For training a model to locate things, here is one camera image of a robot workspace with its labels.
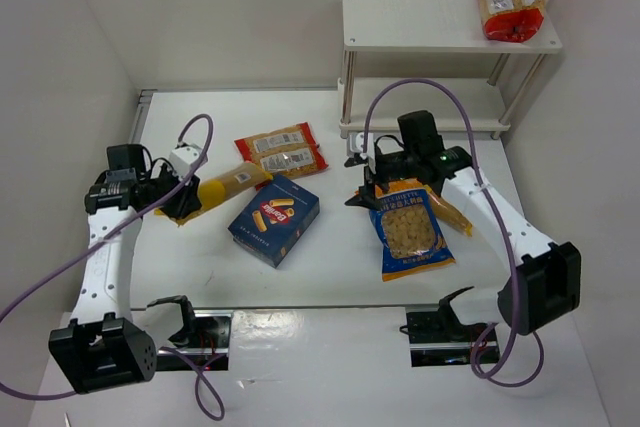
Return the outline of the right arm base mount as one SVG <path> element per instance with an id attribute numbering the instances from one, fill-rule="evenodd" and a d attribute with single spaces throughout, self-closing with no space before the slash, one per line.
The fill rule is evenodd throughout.
<path id="1" fill-rule="evenodd" d="M 479 323 L 451 334 L 435 311 L 415 311 L 406 314 L 399 332 L 408 337 L 412 367 L 444 367 L 469 365 L 472 347 L 485 328 Z"/>

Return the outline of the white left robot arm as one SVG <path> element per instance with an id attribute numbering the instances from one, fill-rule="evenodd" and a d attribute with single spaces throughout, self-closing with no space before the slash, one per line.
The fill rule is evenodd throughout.
<path id="1" fill-rule="evenodd" d="M 130 291 L 134 249 L 142 217 L 161 207 L 179 213 L 198 206 L 199 179 L 190 173 L 200 147 L 180 142 L 158 175 L 140 144 L 111 146 L 108 168 L 84 199 L 90 255 L 81 292 L 64 328 L 49 335 L 49 351 L 78 394 L 150 381 L 157 351 L 196 334 L 194 309 L 184 295 L 148 304 L 135 325 Z"/>

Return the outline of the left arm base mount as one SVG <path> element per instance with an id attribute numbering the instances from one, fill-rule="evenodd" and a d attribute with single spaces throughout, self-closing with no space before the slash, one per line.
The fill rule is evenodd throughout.
<path id="1" fill-rule="evenodd" d="M 207 371 L 226 371 L 229 365 L 232 310 L 196 309 L 194 320 L 186 327 L 177 308 L 151 317 L 144 329 L 156 349 L 157 370 L 186 371 L 189 367 L 165 347 L 176 349 L 198 367 Z"/>

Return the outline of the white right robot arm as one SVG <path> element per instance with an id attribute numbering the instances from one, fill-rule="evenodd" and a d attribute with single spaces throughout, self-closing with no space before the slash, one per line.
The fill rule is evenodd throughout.
<path id="1" fill-rule="evenodd" d="M 580 303 L 581 254 L 537 230 L 488 181 L 475 148 L 444 145 L 427 111 L 398 119 L 400 148 L 384 154 L 362 132 L 346 166 L 362 166 L 364 180 L 347 205 L 383 210 L 395 181 L 415 179 L 452 204 L 479 231 L 509 273 L 491 295 L 496 322 L 526 336 L 575 310 Z"/>

